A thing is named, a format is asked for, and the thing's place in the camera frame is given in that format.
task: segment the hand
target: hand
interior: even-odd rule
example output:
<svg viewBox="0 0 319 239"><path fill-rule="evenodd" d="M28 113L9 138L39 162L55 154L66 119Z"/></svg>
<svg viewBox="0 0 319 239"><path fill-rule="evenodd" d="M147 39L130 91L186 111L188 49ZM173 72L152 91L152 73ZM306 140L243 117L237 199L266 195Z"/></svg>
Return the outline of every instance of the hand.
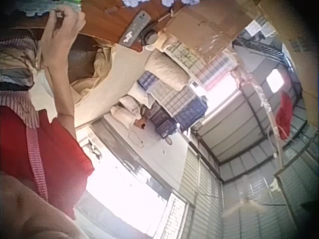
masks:
<svg viewBox="0 0 319 239"><path fill-rule="evenodd" d="M56 11L64 15L59 29L56 29ZM60 6L51 11L41 39L42 67L67 65L71 46L84 25L85 14L70 6Z"/></svg>

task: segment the red shirt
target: red shirt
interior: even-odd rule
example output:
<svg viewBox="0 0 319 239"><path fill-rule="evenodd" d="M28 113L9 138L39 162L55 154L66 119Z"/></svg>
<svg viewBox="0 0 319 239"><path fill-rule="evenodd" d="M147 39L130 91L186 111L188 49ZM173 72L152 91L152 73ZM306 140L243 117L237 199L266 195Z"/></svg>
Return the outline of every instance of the red shirt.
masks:
<svg viewBox="0 0 319 239"><path fill-rule="evenodd" d="M94 170L92 162L57 119L49 123L46 110L39 111L39 121L37 132L49 203L75 219L73 207ZM26 126L5 106L0 106L0 159L2 172L34 182Z"/></svg>

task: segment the wooden board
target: wooden board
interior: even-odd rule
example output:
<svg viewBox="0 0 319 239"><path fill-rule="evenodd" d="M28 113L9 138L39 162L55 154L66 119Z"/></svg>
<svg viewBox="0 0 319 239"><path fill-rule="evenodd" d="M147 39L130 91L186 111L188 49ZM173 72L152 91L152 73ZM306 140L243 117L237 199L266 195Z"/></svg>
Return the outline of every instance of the wooden board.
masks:
<svg viewBox="0 0 319 239"><path fill-rule="evenodd" d="M140 10L145 10L152 20L157 20L168 13L168 8L163 6L161 0L150 0L149 2L141 2L135 8L123 8L116 12L105 14L105 9L112 6L121 6L122 0L82 0L82 11L86 14L86 25L81 34L95 37L101 40L108 40L118 43L126 28L130 25L134 17ZM183 7L180 0L174 5L174 11ZM16 24L15 28L44 28L48 16L22 17ZM156 26L159 31L164 28L170 17L167 17ZM136 41L131 49L141 52L142 45Z"/></svg>

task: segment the floor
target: floor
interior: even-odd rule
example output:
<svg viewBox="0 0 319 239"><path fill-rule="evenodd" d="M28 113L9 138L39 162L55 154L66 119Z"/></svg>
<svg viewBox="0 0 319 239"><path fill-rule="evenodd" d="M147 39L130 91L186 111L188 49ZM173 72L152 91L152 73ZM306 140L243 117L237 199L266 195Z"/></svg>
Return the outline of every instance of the floor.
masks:
<svg viewBox="0 0 319 239"><path fill-rule="evenodd" d="M76 107L75 126L81 126L108 112L142 75L149 54L146 50L138 53L116 45L116 54L108 77ZM37 110L47 109L50 120L56 116L54 100L45 91L40 79L35 82L30 94Z"/></svg>

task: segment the white wall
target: white wall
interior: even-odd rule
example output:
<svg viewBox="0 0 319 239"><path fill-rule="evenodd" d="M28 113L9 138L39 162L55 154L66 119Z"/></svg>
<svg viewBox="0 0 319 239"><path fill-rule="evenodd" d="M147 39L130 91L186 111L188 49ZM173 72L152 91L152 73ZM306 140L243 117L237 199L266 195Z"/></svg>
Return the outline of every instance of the white wall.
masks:
<svg viewBox="0 0 319 239"><path fill-rule="evenodd" d="M110 114L104 118L152 170L179 190L188 149L188 142L179 133L170 136L173 144L168 145L150 123L145 130L137 127L128 130Z"/></svg>

